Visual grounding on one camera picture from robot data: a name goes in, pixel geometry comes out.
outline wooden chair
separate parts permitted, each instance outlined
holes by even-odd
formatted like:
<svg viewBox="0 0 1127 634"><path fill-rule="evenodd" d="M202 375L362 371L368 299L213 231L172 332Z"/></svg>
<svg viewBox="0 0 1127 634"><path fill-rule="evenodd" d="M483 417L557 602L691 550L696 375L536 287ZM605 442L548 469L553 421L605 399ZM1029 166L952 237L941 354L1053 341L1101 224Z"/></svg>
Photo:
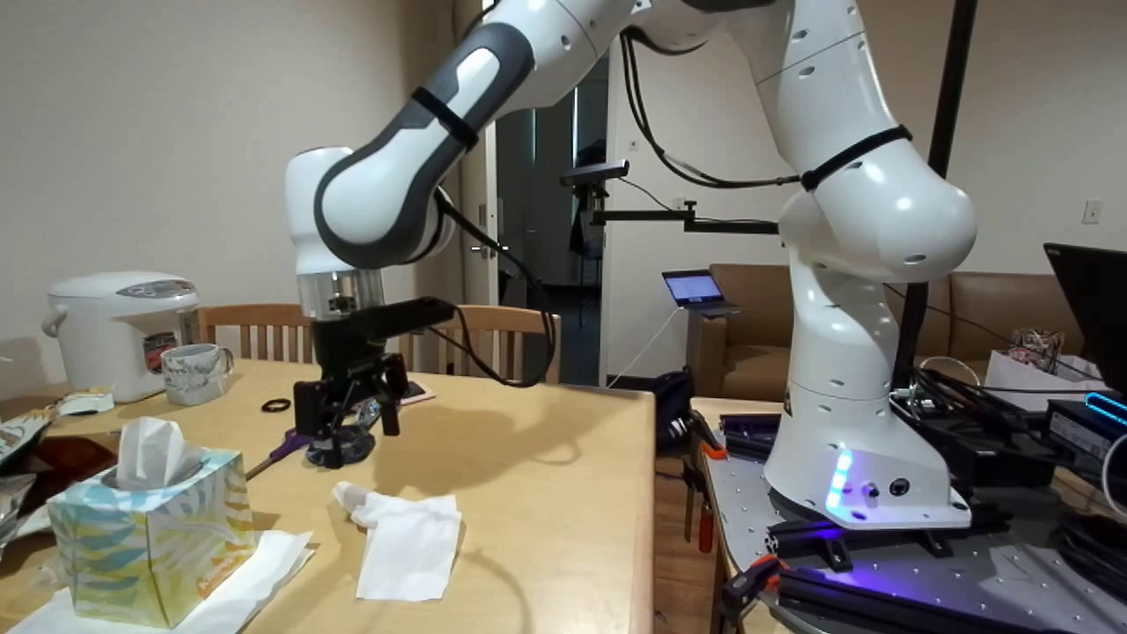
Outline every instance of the wooden chair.
<svg viewBox="0 0 1127 634"><path fill-rule="evenodd" d="M527 347L546 346L546 325L553 326L553 354L546 366L546 383L560 383L560 312L526 311L526 307L493 307L493 301L458 301L456 320L442 325L442 332L456 341L476 347L500 375L520 380L527 375ZM463 347L442 346L442 366L448 374L483 374Z"/></svg>
<svg viewBox="0 0 1127 634"><path fill-rule="evenodd" d="M297 301L230 301L196 311L196 339L241 358L315 361L310 320Z"/></svg>

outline tissue box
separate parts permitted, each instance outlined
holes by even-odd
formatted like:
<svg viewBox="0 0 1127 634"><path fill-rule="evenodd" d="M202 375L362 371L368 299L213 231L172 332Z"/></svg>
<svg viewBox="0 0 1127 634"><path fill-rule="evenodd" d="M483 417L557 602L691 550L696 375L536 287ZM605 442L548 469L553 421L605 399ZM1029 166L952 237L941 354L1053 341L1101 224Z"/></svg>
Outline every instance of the tissue box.
<svg viewBox="0 0 1127 634"><path fill-rule="evenodd" d="M112 469L50 502L74 614L178 626L254 544L242 455L202 452L161 488L116 488Z"/></svg>

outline wall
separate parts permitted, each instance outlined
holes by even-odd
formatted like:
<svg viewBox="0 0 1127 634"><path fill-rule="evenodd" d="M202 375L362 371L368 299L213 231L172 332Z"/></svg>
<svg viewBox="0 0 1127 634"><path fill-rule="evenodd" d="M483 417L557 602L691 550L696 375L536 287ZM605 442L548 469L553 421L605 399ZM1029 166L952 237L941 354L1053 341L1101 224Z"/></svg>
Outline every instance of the wall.
<svg viewBox="0 0 1127 634"><path fill-rule="evenodd" d="M867 31L891 110L927 155L948 21L954 0L863 0ZM991 0L970 58L952 179L977 198L981 244L966 267L1049 271L1044 238L1127 244L1127 4ZM696 191L644 147L613 70L608 158L661 199L696 199L701 216L774 218L788 191ZM649 113L661 144L719 177L788 172L763 130L754 83L732 38L659 58L640 52ZM613 185L608 209L651 209ZM683 366L683 312L665 267L712 260L783 260L773 237L683 237L672 224L608 224L601 287L601 374L651 375Z"/></svg>
<svg viewBox="0 0 1127 634"><path fill-rule="evenodd" d="M0 399L65 380L40 332L61 278L297 299L290 155L374 136L448 36L448 0L0 0ZM389 271L389 295L442 267Z"/></svg>

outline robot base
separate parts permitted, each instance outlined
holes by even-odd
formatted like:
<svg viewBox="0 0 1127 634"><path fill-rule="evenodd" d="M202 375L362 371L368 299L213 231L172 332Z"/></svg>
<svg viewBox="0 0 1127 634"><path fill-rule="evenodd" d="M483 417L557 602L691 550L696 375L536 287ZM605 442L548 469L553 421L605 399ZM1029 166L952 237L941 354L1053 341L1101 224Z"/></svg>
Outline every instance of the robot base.
<svg viewBox="0 0 1127 634"><path fill-rule="evenodd" d="M885 403L808 408L777 421L768 487L850 533L970 529L948 462Z"/></svg>

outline desk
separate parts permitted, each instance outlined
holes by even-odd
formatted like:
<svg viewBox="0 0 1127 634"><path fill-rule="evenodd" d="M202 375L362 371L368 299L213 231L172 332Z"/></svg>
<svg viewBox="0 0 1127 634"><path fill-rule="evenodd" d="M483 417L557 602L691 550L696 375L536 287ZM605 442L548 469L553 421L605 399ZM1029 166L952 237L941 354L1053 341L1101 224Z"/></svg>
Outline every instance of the desk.
<svg viewBox="0 0 1127 634"><path fill-rule="evenodd" d="M172 408L161 393L50 434L98 435L135 415L178 417L195 442L266 459L294 427L262 400L290 393L316 366L241 358L230 393ZM403 413L403 435L362 464L310 469L298 455L251 482L262 529L315 533L316 556L268 602L251 630L458 630L458 634L622 634L651 630L651 393L591 388L500 388L471 375L421 375L435 400ZM361 602L362 533L330 500L334 482L394 496L456 493L463 544L442 602ZM40 567L0 567L0 626L50 587Z"/></svg>
<svg viewBox="0 0 1127 634"><path fill-rule="evenodd" d="M768 403L694 399L694 408L716 427L721 413L763 413ZM762 462L706 459L701 464L721 529L719 581L727 581L732 562L748 567L768 553L763 535L774 522L783 522L783 506L768 493ZM1081 482L1069 469L1057 469L1053 488L1012 487L977 488L977 496L996 500L1004 510L1012 510L1012 529L952 535L952 556L929 556L911 537L867 543L850 535L855 562L854 569L828 569L820 556L788 556L784 562L834 577L850 587L869 587L876 594L885 591L888 598L900 594L901 602L917 602L921 618L929 618L922 607L935 602L952 614L966 614L981 630L996 630L996 624L991 626L982 618L1009 618L1031 630L1125 630L1127 607L1079 577L1060 553L1047 544L1047 535L1060 516L1069 516L1069 506L1091 510ZM773 607L773 614L757 607L757 614L745 618L745 630L777 626L773 616L794 624L797 630L869 630L808 618L784 607Z"/></svg>

